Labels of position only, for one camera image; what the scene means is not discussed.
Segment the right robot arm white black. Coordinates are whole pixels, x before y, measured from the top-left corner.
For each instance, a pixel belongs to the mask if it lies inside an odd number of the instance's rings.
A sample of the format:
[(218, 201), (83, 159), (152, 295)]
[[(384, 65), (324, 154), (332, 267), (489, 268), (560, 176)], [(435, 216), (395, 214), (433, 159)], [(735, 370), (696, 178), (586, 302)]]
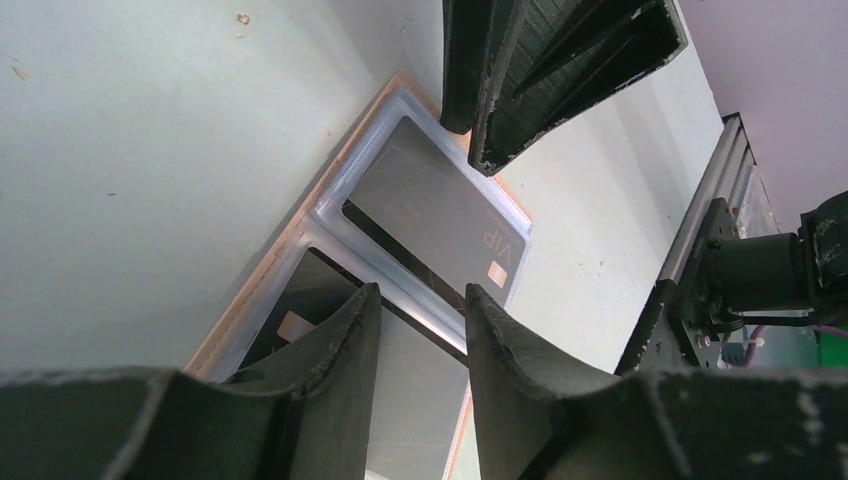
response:
[[(545, 134), (669, 64), (688, 39), (671, 1), (447, 1), (440, 122), (470, 138), (468, 164), (503, 170)], [(742, 239), (708, 164), (618, 374), (717, 367), (746, 326), (845, 327), (847, 197), (794, 233)]]

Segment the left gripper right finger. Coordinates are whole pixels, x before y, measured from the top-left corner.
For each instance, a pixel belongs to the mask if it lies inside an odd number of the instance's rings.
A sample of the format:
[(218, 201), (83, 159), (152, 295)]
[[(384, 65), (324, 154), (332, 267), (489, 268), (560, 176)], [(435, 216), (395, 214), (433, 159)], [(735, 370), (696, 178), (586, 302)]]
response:
[(845, 369), (615, 376), (512, 318), (479, 285), (465, 326), (485, 479), (843, 479)]

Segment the black VIP card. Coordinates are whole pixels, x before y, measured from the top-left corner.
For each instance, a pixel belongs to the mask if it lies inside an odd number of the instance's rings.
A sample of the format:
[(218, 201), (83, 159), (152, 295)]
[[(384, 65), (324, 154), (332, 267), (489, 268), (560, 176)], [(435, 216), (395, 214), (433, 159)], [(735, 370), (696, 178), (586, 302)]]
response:
[(506, 303), (525, 239), (410, 117), (399, 119), (341, 212), (456, 310), (468, 284)]

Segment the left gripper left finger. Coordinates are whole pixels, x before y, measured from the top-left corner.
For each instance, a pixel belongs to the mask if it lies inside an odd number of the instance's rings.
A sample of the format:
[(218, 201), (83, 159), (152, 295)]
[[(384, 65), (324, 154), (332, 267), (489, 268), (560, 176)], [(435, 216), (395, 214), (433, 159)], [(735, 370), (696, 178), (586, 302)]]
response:
[(5, 479), (360, 479), (381, 295), (359, 288), (221, 383), (176, 369), (5, 371)]

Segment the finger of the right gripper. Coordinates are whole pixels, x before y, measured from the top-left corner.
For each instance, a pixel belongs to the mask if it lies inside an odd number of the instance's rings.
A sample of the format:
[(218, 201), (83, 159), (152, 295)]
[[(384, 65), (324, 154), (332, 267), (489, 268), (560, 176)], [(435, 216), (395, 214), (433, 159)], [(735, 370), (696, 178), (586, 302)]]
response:
[(527, 1), (445, 0), (443, 12), (443, 93), (441, 125), (459, 135), (472, 130), (480, 91), (489, 86), (496, 64), (511, 54), (526, 17)]
[(687, 46), (672, 1), (495, 1), (468, 163), (493, 176)]

